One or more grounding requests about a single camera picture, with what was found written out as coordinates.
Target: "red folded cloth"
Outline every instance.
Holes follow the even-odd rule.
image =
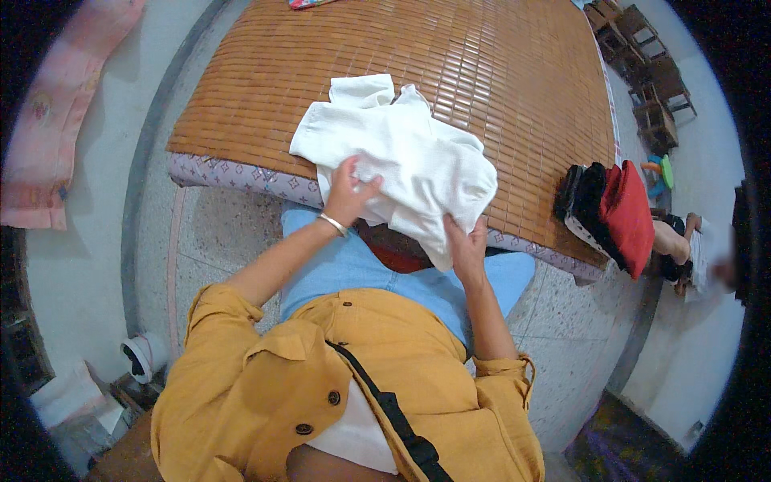
[[[629,274],[637,279],[651,255],[654,231],[645,185],[631,161],[624,161],[623,170],[613,166],[605,171],[605,191],[598,214],[608,226]]]

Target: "mustard yellow jacket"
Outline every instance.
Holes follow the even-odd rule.
[[[383,290],[322,296],[260,337],[254,323],[262,315],[227,285],[194,299],[184,354],[153,409],[153,456],[165,480],[286,480],[287,455],[340,418],[352,376],[401,475],[428,480],[361,376],[325,340],[350,351],[380,391],[396,394],[454,481],[544,479],[527,421],[527,356],[474,359],[474,379],[463,344],[432,312]]]

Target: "white wall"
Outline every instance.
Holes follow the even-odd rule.
[[[120,242],[126,183],[150,102],[171,59],[210,0],[147,0],[107,60],[76,143],[66,232],[27,233],[27,275],[55,372],[85,359],[113,381],[127,370]]]
[[[670,50],[699,113],[675,113],[680,146],[670,153],[672,212],[701,214],[727,242],[733,189],[744,178],[732,114],[706,58],[669,5],[664,0],[622,2],[632,3]],[[695,440],[686,440],[686,432],[712,416],[736,357],[743,318],[744,308],[733,295],[686,305],[665,286],[622,395],[690,450]]]

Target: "bangle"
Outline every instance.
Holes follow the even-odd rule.
[[[331,217],[327,216],[327,215],[326,215],[326,214],[324,214],[324,213],[321,213],[321,214],[319,215],[319,217],[320,217],[321,219],[323,219],[324,221],[328,221],[328,222],[329,222],[329,224],[331,224],[332,226],[334,226],[335,228],[337,228],[337,230],[338,230],[338,231],[340,231],[340,235],[341,235],[342,237],[344,237],[344,238],[347,238],[347,237],[348,237],[348,230],[347,230],[347,229],[345,229],[345,228],[342,226],[342,224],[338,223],[337,221],[335,221],[334,219],[332,219]]]

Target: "hand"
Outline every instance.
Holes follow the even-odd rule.
[[[364,210],[364,204],[380,192],[383,184],[382,176],[376,176],[368,183],[355,177],[353,171],[358,160],[357,156],[350,156],[332,172],[332,187],[324,207],[324,214],[346,228],[351,227]]]
[[[447,233],[449,254],[453,259],[453,269],[463,287],[483,284],[487,276],[484,272],[484,252],[487,247],[487,219],[480,216],[474,229],[466,235],[450,214],[444,215],[444,231]]]

